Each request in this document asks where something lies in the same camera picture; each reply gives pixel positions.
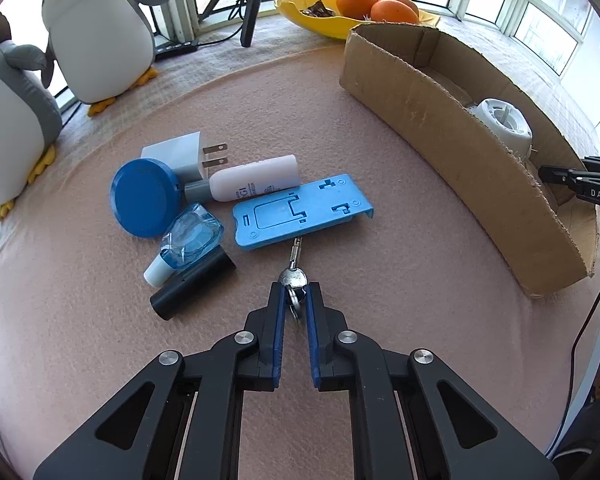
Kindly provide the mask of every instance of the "power strip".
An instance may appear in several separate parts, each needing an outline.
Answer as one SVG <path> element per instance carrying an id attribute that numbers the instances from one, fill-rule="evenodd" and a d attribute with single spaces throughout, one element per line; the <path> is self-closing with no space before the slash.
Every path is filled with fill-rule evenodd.
<path id="1" fill-rule="evenodd" d="M 198 49 L 198 40 L 184 43 L 164 43 L 155 49 L 155 60 L 160 61 L 169 57 L 182 56 L 195 52 Z"/>

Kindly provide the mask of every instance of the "blue bottle cap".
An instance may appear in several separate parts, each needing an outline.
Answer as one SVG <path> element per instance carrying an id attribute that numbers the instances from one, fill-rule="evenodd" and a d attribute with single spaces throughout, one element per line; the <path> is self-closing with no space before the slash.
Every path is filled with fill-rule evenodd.
<path id="1" fill-rule="evenodd" d="M 111 183 L 111 210 L 134 236 L 163 235 L 180 211 L 178 178 L 153 158 L 136 158 L 118 170 Z"/>

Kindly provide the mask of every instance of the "cardboard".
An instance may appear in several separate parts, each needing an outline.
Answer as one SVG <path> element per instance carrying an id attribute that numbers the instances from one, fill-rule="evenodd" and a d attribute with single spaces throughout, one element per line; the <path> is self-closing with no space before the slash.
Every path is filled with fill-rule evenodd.
<path id="1" fill-rule="evenodd" d="M 549 294 L 592 274 L 595 206 L 566 186 L 541 186 L 466 107 L 496 98 L 518 108 L 533 133 L 535 168 L 584 171 L 582 162 L 531 98 L 480 53 L 434 28 L 364 24 L 347 39 L 340 84 L 455 190 L 528 294 Z"/>

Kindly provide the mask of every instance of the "penguin orange feet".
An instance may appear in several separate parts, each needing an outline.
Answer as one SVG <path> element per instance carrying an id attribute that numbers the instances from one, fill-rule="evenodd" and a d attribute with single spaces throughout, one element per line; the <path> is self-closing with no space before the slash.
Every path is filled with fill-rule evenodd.
<path id="1" fill-rule="evenodd" d="M 97 103 L 92 104 L 87 111 L 87 115 L 89 117 L 93 117 L 96 114 L 103 112 L 108 106 L 112 105 L 116 102 L 115 97 L 110 97 L 109 99 L 104 99 L 104 101 L 98 101 Z"/>
<path id="2" fill-rule="evenodd" d="M 9 211 L 11 211 L 13 209 L 14 206 L 14 201 L 13 200 L 9 200 L 6 204 L 2 204 L 0 206 L 0 222 L 2 221 L 2 219 L 7 216 L 9 214 Z"/>
<path id="3" fill-rule="evenodd" d="M 54 160 L 56 160 L 56 147 L 51 145 L 48 150 L 46 150 L 46 153 L 40 157 L 40 160 L 37 161 L 33 170 L 31 170 L 31 173 L 29 173 L 27 182 L 33 184 L 33 181 L 42 174 L 42 172 L 46 170 L 46 167 L 51 165 Z"/>
<path id="4" fill-rule="evenodd" d="M 146 72 L 144 72 L 144 74 L 142 74 L 138 80 L 129 87 L 129 90 L 135 88 L 136 86 L 146 85 L 149 82 L 149 79 L 153 79 L 157 75 L 158 71 L 154 67 L 150 66 Z"/>

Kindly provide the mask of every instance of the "key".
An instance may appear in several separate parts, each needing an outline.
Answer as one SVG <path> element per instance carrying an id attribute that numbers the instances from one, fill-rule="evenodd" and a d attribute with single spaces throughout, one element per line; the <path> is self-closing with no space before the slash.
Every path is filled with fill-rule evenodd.
<path id="1" fill-rule="evenodd" d="M 304 300 L 304 286 L 307 284 L 307 278 L 302 269 L 298 268 L 298 259 L 302 248 L 302 237 L 296 237 L 291 247 L 291 257 L 289 266 L 280 272 L 278 281 L 285 286 L 288 296 L 288 304 L 294 319 L 298 321 L 300 317 L 300 302 Z"/>

